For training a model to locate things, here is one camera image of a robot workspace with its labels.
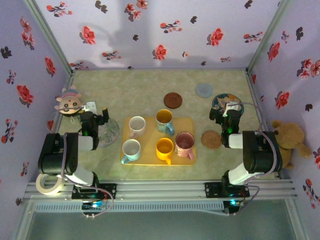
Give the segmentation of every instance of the teddy bear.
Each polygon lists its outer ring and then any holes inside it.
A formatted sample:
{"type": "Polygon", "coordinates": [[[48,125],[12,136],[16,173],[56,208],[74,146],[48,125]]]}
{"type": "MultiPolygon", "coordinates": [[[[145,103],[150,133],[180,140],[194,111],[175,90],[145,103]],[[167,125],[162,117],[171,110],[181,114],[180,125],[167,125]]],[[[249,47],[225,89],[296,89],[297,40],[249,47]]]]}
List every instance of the teddy bear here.
{"type": "Polygon", "coordinates": [[[81,93],[76,90],[75,86],[71,86],[69,89],[65,87],[62,89],[62,96],[57,97],[56,100],[60,102],[59,105],[54,106],[56,110],[60,109],[60,113],[64,116],[73,116],[77,113],[81,107],[82,103],[80,101],[81,93]]]}
{"type": "Polygon", "coordinates": [[[307,158],[311,155],[311,150],[303,144],[305,132],[294,122],[281,122],[273,120],[274,135],[278,143],[282,157],[282,167],[293,169],[294,165],[290,162],[292,150],[297,148],[301,157],[307,158]]]}

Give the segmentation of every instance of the gray coaster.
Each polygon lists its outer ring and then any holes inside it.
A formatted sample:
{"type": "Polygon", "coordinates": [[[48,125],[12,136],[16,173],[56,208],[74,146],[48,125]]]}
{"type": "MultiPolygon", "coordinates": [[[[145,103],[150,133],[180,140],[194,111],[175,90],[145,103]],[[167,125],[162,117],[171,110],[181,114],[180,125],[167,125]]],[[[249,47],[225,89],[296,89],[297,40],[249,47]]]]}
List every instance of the gray coaster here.
{"type": "Polygon", "coordinates": [[[208,83],[199,83],[195,87],[195,93],[201,98],[208,98],[212,95],[214,89],[208,83]]]}
{"type": "Polygon", "coordinates": [[[98,129],[99,144],[98,148],[103,148],[112,144],[119,136],[119,125],[116,120],[109,119],[104,125],[100,125],[98,129]]]}

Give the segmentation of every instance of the yellow mug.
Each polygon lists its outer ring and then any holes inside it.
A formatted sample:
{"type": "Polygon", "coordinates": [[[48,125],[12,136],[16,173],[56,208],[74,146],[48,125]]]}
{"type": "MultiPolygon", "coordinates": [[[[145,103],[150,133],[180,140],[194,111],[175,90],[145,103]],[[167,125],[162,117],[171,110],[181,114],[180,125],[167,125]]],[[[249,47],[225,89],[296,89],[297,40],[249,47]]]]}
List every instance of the yellow mug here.
{"type": "Polygon", "coordinates": [[[156,156],[163,161],[166,161],[168,165],[171,165],[171,156],[174,152],[174,143],[169,138],[161,138],[156,143],[156,156]]]}

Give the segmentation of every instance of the white mug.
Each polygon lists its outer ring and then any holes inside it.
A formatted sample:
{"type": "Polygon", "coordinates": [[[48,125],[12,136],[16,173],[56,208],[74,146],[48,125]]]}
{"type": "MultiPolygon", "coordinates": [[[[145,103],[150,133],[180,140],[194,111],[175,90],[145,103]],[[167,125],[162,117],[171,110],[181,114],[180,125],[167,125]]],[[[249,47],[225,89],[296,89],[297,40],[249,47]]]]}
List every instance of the white mug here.
{"type": "Polygon", "coordinates": [[[146,120],[142,116],[134,116],[129,121],[130,136],[135,139],[142,136],[146,132],[146,120]]]}
{"type": "Polygon", "coordinates": [[[135,139],[129,139],[123,143],[122,151],[124,153],[124,156],[121,160],[122,164],[137,161],[141,154],[140,143],[135,139]]]}

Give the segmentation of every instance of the pink mug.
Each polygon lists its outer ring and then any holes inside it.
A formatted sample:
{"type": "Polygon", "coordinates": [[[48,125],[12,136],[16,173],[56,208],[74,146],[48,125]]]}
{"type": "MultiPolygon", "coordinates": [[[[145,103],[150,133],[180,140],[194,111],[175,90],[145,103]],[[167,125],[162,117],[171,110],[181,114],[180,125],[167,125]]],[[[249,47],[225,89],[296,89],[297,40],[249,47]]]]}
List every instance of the pink mug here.
{"type": "Polygon", "coordinates": [[[183,131],[180,132],[175,138],[175,153],[178,157],[187,157],[190,160],[194,159],[192,147],[195,145],[195,138],[191,133],[183,131]]]}

